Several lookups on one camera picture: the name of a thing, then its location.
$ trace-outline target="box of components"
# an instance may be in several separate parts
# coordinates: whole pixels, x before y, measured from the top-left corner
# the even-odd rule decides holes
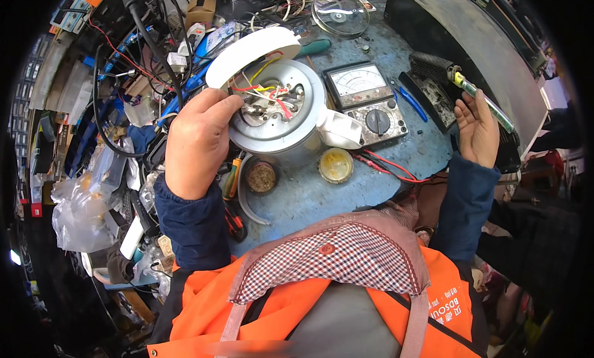
[[[185,29],[189,29],[194,23],[211,23],[216,6],[217,0],[189,0]]]
[[[90,5],[87,0],[63,0],[49,24],[62,28],[65,31],[78,34],[84,25],[85,13],[66,12],[64,9],[87,10]]]

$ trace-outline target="multimeter dial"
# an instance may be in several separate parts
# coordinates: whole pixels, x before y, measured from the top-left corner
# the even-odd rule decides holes
[[[372,109],[365,117],[365,124],[370,131],[382,136],[390,129],[390,117],[382,110]]]

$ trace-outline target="finger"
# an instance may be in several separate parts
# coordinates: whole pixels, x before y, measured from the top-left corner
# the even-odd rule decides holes
[[[218,88],[205,88],[201,93],[187,102],[182,111],[186,113],[204,113],[208,108],[211,108],[228,96],[229,93],[227,91]]]
[[[478,119],[475,99],[465,91],[462,92],[462,98],[464,99],[464,102],[468,105],[468,108],[471,110],[472,115],[475,117],[475,119]]]
[[[466,120],[466,117],[464,117],[463,111],[460,109],[460,107],[454,107],[454,115],[456,116],[456,122],[458,123],[460,130],[468,126],[468,121]]]
[[[485,94],[481,89],[476,91],[475,102],[480,122],[491,123],[493,121],[491,110],[489,109],[489,106],[486,103]]]
[[[222,130],[228,123],[237,109],[243,105],[243,99],[239,95],[231,95],[209,108],[205,114],[211,119],[214,127]]]
[[[474,115],[472,114],[471,110],[468,109],[466,104],[464,104],[463,101],[461,101],[460,99],[457,99],[456,106],[460,109],[460,111],[462,112],[463,116],[466,118],[468,123],[472,123],[475,121]]]

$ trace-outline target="green screwdriver handle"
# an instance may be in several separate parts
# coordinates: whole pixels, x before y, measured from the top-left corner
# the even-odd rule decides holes
[[[325,50],[328,50],[332,46],[332,43],[327,38],[323,40],[312,41],[308,44],[301,46],[301,51],[296,57],[319,54]]]

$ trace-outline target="left hand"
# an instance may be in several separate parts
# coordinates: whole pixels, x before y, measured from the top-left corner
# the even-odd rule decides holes
[[[454,114],[460,128],[460,154],[465,160],[492,169],[499,148],[499,125],[491,114],[481,89],[475,98],[467,92],[456,100]]]
[[[182,199],[206,195],[229,152],[229,120],[243,100],[221,89],[207,88],[190,100],[169,128],[165,182]]]

